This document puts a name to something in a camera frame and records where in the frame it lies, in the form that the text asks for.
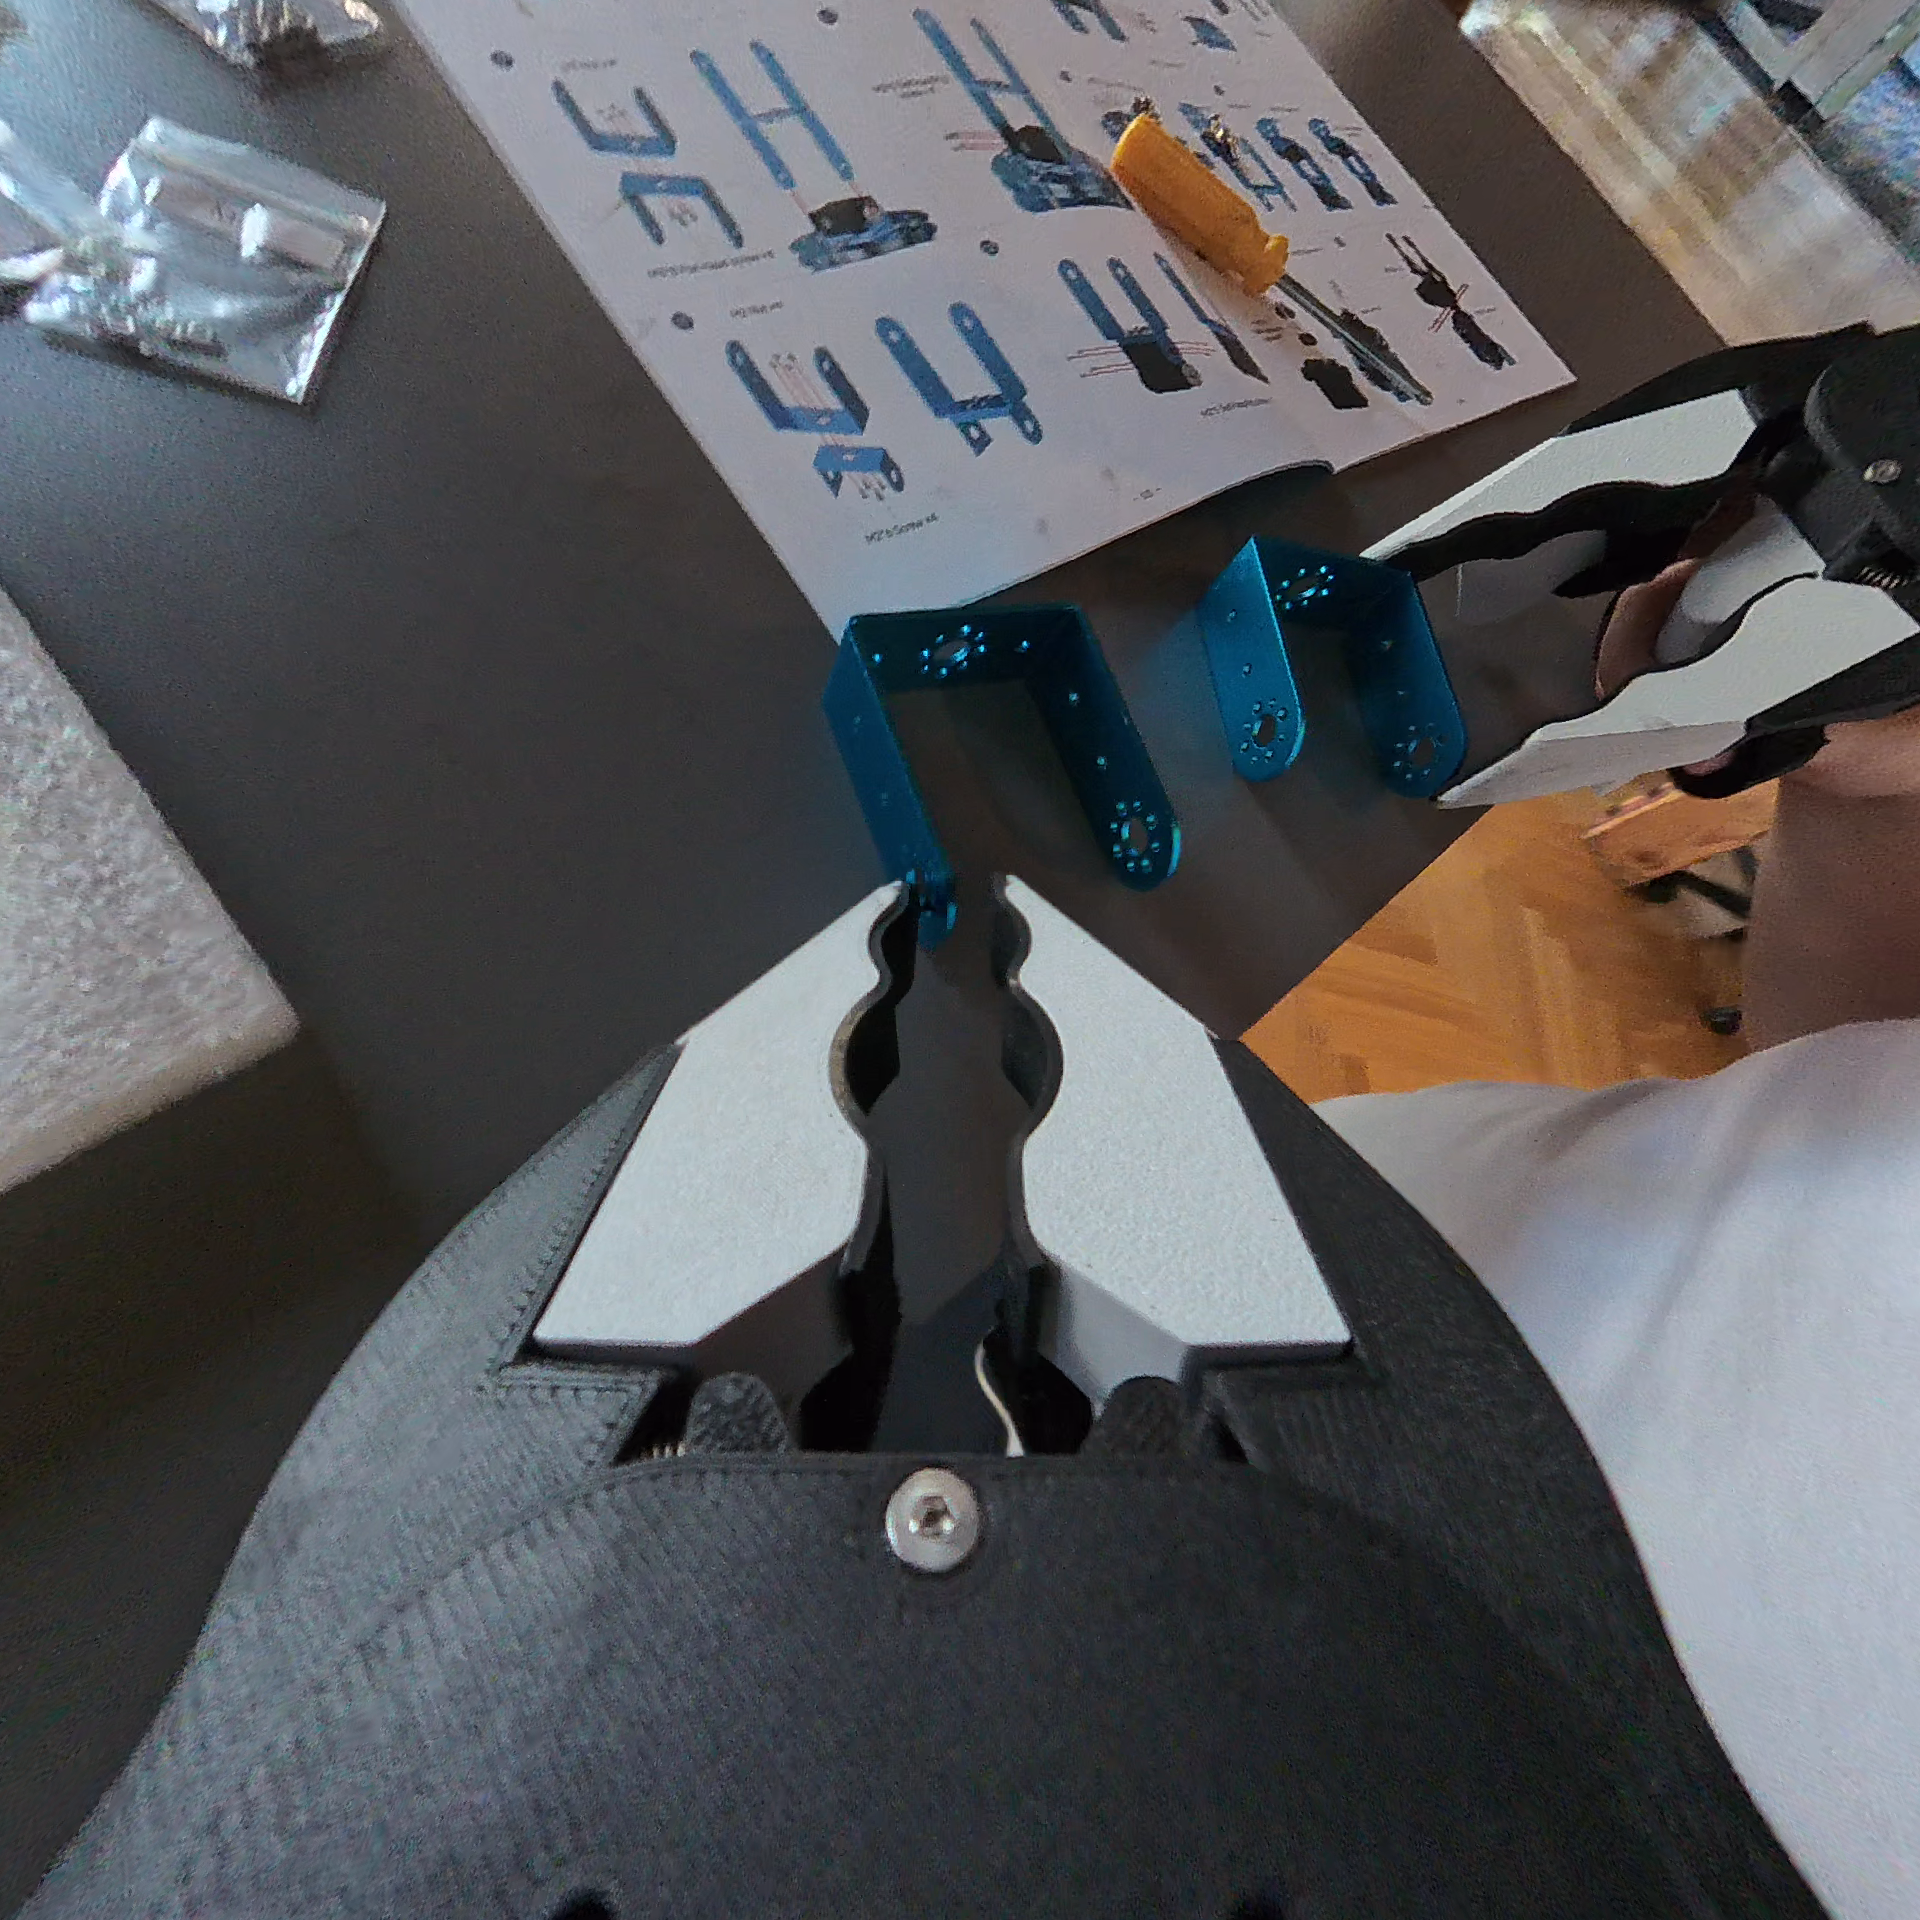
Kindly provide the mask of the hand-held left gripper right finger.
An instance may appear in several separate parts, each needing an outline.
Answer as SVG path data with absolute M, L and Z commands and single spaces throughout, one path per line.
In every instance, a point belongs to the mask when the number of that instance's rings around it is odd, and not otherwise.
M 999 1341 L 1021 1407 L 1339 1363 L 1352 1328 L 1219 1038 L 1018 875 L 996 879 L 1009 1160 Z

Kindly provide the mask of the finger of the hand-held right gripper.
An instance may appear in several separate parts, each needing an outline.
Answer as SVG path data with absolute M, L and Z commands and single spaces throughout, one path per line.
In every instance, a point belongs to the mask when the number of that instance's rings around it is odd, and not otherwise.
M 1772 663 L 1768 600 L 1817 582 L 1824 560 L 1794 520 L 1754 503 L 1710 539 L 1661 624 L 1649 663 L 1617 675 L 1588 713 L 1530 731 L 1516 748 L 1439 792 L 1438 805 L 1474 808 L 1608 792 L 1639 775 L 1731 756 L 1748 722 L 1796 688 Z
M 1685 535 L 1707 517 L 1754 416 L 1736 391 L 1569 428 L 1375 544 L 1375 561 L 1463 596 L 1553 596 L 1608 548 Z

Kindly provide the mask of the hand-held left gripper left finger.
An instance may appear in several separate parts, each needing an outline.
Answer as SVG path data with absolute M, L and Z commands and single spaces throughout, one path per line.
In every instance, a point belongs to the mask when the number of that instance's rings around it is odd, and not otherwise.
M 749 1375 L 802 1449 L 877 1441 L 901 1337 L 883 1149 L 914 890 L 887 881 L 686 1031 L 533 1326 L 540 1359 Z

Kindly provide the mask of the small blue metal U bracket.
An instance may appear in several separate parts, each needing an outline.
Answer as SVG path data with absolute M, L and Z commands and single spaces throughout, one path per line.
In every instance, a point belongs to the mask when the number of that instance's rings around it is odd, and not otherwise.
M 1295 663 L 1315 636 L 1339 644 L 1389 792 L 1438 800 L 1463 774 L 1468 724 L 1428 606 L 1401 568 L 1252 539 L 1204 589 L 1197 628 L 1240 779 L 1278 779 L 1302 756 Z

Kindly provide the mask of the large blue metal U bracket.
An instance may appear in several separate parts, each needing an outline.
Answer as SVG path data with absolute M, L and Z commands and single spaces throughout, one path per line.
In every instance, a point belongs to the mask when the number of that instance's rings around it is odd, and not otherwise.
M 863 613 L 829 677 L 824 715 L 877 853 L 917 903 L 924 949 L 958 923 L 958 875 L 887 715 L 887 697 L 963 687 L 1026 691 L 1113 875 L 1165 886 L 1183 832 L 1088 617 L 1073 603 Z

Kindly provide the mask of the person's right forearm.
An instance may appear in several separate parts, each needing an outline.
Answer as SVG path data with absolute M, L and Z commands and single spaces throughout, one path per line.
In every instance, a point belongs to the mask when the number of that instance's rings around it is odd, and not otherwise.
M 1743 959 L 1743 1044 L 1916 1019 L 1916 711 L 1838 724 L 1778 782 Z

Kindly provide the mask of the person's right hand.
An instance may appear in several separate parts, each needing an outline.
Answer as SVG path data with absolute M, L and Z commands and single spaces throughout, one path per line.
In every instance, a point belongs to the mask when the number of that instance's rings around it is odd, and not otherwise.
M 1679 560 L 1654 580 L 1615 596 L 1596 630 L 1593 691 L 1601 703 L 1659 667 L 1661 635 L 1696 568 L 1696 560 Z

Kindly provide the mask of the printed assembly instruction sheet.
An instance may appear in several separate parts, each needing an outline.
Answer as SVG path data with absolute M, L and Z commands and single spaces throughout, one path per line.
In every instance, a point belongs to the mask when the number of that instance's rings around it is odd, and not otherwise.
M 1273 2 L 401 15 L 831 630 L 1574 385 Z M 1137 209 L 1136 95 L 1432 407 Z

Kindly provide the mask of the white foam piece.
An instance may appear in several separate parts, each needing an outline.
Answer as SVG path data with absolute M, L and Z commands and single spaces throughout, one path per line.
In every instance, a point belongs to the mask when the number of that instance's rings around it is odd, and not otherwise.
M 3 1190 L 249 1069 L 299 1019 L 3 600 Z

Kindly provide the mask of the group of clear screw bags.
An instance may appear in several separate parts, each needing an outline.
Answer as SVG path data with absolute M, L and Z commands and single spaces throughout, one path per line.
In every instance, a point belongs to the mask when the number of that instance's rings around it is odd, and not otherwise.
M 3 317 L 238 397 L 313 401 L 387 201 L 238 140 L 148 117 L 101 189 L 3 124 Z

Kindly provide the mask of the yellow handled screwdriver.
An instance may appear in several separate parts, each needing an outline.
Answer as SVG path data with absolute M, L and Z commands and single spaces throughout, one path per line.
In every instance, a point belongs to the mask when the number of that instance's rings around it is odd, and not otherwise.
M 1136 109 L 1110 153 L 1110 176 L 1137 209 L 1218 278 L 1249 299 L 1308 319 L 1318 339 L 1350 353 L 1360 375 L 1395 401 L 1432 407 L 1434 392 L 1395 349 L 1347 309 L 1332 309 L 1290 275 L 1290 243 L 1261 228 L 1261 216 L 1218 179 L 1197 151 L 1165 129 L 1149 105 Z

